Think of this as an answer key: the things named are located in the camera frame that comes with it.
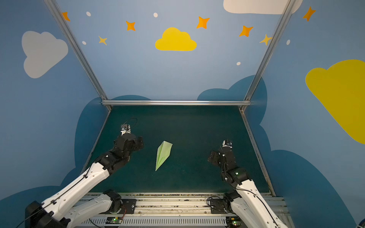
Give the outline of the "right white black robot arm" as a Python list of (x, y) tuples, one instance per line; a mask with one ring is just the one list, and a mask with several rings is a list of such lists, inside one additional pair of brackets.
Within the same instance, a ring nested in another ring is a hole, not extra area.
[(286, 228), (258, 191), (246, 170), (237, 165), (231, 147), (211, 151), (208, 161), (221, 170), (222, 180), (234, 191), (222, 199), (208, 199), (211, 212), (231, 213), (239, 217), (247, 228)]

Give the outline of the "light green paper sheet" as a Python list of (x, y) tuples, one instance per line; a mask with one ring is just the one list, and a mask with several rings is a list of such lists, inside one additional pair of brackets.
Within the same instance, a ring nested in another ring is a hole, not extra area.
[(162, 166), (162, 164), (169, 158), (173, 144), (167, 141), (163, 141), (157, 149), (156, 155), (156, 171)]

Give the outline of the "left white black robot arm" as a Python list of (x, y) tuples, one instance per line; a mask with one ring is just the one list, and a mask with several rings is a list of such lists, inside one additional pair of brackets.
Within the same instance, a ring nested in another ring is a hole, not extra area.
[(143, 149), (143, 138), (125, 132), (114, 141), (111, 150), (95, 159), (92, 165), (72, 183), (39, 203), (25, 209), (24, 226), (27, 228), (74, 228), (101, 213), (126, 213), (121, 196), (107, 190), (96, 199), (77, 206), (91, 189), (125, 166), (132, 152)]

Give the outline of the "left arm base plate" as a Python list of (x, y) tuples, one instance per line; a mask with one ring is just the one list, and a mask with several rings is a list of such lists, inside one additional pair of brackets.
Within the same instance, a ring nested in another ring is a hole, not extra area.
[(135, 199), (116, 199), (105, 214), (134, 214), (136, 209)]

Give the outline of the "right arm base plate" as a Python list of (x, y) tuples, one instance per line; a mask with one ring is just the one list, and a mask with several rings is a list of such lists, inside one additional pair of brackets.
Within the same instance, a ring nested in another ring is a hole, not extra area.
[(225, 199), (209, 197), (206, 200), (211, 214), (235, 214), (231, 208), (231, 203)]

